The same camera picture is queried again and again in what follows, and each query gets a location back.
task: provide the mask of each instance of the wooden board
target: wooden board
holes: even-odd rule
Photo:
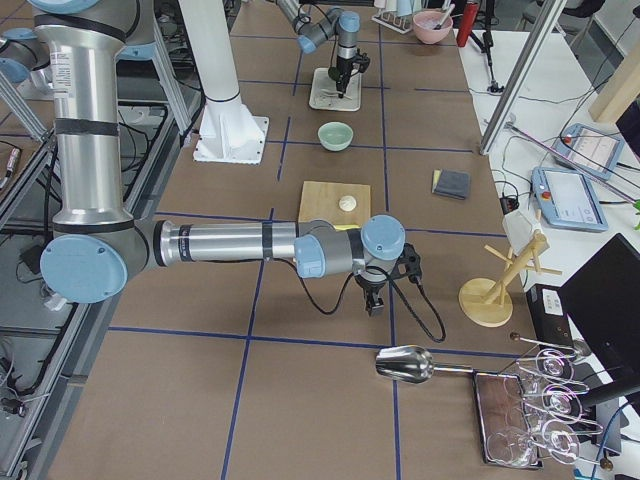
[[[351,195],[357,205],[351,212],[340,210],[340,198]],[[371,187],[331,182],[304,182],[298,222],[326,220],[335,227],[361,227],[371,218]]]

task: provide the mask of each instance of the white pillar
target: white pillar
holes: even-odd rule
[[[180,0],[180,8],[207,96],[194,159],[260,163],[269,119],[242,103],[222,0]]]

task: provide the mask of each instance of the black monitor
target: black monitor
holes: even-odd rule
[[[587,394],[592,404],[605,401],[605,396],[640,400],[640,393],[628,395],[640,390],[640,253],[617,234],[558,294],[593,353],[611,369],[614,383]],[[634,408],[640,414],[640,405]]]

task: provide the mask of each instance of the white table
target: white table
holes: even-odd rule
[[[506,84],[516,63],[518,56],[527,39],[526,32],[493,32],[495,47],[492,49],[494,60],[495,76],[500,85]],[[460,56],[467,77],[469,88],[473,93],[473,103],[478,117],[480,129],[484,132],[486,121],[491,117],[497,103],[498,97],[485,93],[489,85],[489,70],[486,65],[486,58],[480,54],[477,46],[470,40],[466,47],[460,49]],[[579,97],[588,92],[591,88],[589,79],[583,72],[578,61],[573,56],[566,41],[560,34],[552,34],[546,41],[540,55],[536,59],[529,76],[524,84],[521,96],[560,101],[569,98]],[[584,103],[582,108],[572,118],[569,125],[583,123],[594,126],[598,130],[613,133],[618,129],[613,124],[596,124],[591,120],[588,113],[589,106],[593,103],[597,94],[594,93]],[[578,100],[572,100],[561,104],[531,101],[520,98],[513,110],[515,124],[518,128],[526,131],[530,135],[546,140],[556,137],[562,126],[568,120],[578,104]],[[502,170],[503,155],[505,166],[508,170],[531,178],[531,170],[541,165],[544,159],[545,166],[553,166],[555,163],[549,156],[545,158],[544,152],[537,146],[524,140],[514,139],[508,146],[505,154],[505,147],[509,139],[514,136],[511,131],[503,131],[493,146],[489,158],[491,167]],[[638,159],[633,152],[625,147],[620,161],[633,166],[640,166]],[[640,173],[627,169],[617,168],[616,172],[625,178],[640,184]],[[529,185],[523,179],[515,175],[506,173],[506,180],[513,183],[520,193],[525,193]],[[499,171],[494,171],[495,180],[504,180],[505,177]],[[634,197],[640,197],[640,189],[634,188],[618,177],[612,177],[610,183],[628,192]],[[617,201],[619,198],[609,193],[599,185],[594,185],[596,194],[601,201]],[[497,183],[498,192],[502,192],[503,185]],[[505,193],[512,194],[513,190],[507,186]],[[535,199],[528,201],[526,195],[520,197],[521,209],[529,209],[533,212],[537,209]],[[591,256],[602,247],[616,233],[621,232],[640,250],[640,232],[634,227],[640,217],[636,217],[636,210],[630,205],[624,206],[603,206],[605,217],[609,223],[609,230],[604,233],[588,233],[569,230],[555,229],[547,225],[544,220],[543,228],[550,244],[541,256],[542,266],[558,269],[562,275],[535,274],[530,272],[525,289],[534,283],[549,285],[562,285],[569,279]],[[574,337],[581,337],[574,328]],[[602,370],[602,365],[594,355],[589,358],[596,371]],[[602,374],[603,381],[610,381],[607,374]],[[640,418],[632,408],[625,409],[625,415],[630,418],[631,425],[623,429],[623,433],[631,438],[640,439]],[[584,446],[582,455],[587,458],[594,458],[597,449]],[[623,455],[613,459],[615,468],[613,472],[603,472],[598,469],[597,478],[613,478],[614,473],[624,473],[630,476],[640,476],[640,445],[631,442],[623,442]],[[591,474],[591,467],[588,465],[578,465],[583,474]]]

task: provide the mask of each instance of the metal spoon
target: metal spoon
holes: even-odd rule
[[[435,363],[426,348],[418,345],[383,348],[376,355],[376,371],[393,380],[407,383],[422,383],[429,380],[436,371],[452,373],[473,373],[467,365]]]

